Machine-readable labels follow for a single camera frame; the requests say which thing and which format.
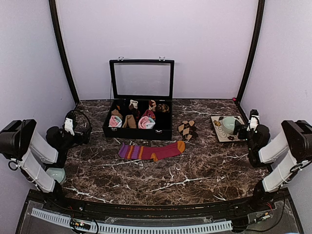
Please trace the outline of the maroon purple orange striped sock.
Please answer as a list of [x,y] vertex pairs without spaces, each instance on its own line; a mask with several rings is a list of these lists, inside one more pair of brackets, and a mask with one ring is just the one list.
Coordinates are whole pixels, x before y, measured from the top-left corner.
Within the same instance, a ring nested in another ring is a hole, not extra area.
[[177,141],[163,147],[147,147],[123,144],[118,155],[124,159],[131,160],[153,160],[159,161],[168,157],[175,157],[185,151],[185,142]]

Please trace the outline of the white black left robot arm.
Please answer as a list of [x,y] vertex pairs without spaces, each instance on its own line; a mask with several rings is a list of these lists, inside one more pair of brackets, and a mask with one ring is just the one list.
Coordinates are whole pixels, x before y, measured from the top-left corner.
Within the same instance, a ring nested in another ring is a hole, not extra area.
[[12,171],[20,170],[42,192],[61,191],[68,151],[87,144],[92,131],[89,126],[84,132],[76,132],[75,126],[66,118],[63,128],[51,127],[42,137],[34,119],[14,120],[0,132],[0,153]]

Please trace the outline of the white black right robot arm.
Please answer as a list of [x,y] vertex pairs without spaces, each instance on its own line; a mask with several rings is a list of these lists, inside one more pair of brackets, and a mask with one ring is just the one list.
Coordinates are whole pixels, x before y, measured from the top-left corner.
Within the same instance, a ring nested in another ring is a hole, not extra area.
[[234,122],[234,134],[247,141],[248,159],[255,167],[266,167],[284,158],[269,175],[257,183],[249,208],[260,211],[268,203],[267,195],[288,184],[295,175],[312,163],[312,126],[304,120],[284,120],[282,131],[270,140],[269,128],[251,120],[248,125]]

